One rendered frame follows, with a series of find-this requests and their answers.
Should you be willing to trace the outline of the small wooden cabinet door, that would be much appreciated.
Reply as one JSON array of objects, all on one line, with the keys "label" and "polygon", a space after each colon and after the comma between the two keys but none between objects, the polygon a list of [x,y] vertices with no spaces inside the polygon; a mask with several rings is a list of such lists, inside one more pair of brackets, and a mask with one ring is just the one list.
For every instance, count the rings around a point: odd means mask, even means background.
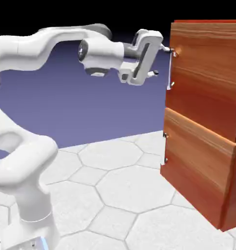
[{"label": "small wooden cabinet door", "polygon": [[166,108],[161,175],[215,228],[222,228],[236,143]]}]

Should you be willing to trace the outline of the large wooden cabinet door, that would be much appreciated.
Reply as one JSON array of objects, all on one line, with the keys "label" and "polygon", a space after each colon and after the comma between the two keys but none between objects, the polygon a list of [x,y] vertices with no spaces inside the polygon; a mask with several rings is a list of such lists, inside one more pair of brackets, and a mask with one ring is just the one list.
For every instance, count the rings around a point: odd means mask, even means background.
[{"label": "large wooden cabinet door", "polygon": [[236,143],[236,20],[175,21],[170,46],[166,106]]}]

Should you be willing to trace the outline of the wooden cabinet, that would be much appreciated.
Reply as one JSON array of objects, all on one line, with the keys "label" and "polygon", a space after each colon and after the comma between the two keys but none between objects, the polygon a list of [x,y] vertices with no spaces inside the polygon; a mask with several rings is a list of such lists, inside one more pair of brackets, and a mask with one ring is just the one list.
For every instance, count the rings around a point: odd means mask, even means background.
[{"label": "wooden cabinet", "polygon": [[161,175],[215,228],[236,227],[236,20],[171,24]]}]

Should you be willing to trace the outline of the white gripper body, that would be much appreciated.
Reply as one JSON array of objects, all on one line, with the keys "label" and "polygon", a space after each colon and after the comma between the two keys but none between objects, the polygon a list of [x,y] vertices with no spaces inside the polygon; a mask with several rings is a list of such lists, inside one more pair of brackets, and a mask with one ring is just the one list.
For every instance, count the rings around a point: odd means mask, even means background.
[{"label": "white gripper body", "polygon": [[139,55],[139,59],[127,83],[130,85],[143,85],[161,47],[163,36],[159,31],[140,29],[136,37],[133,50]]}]

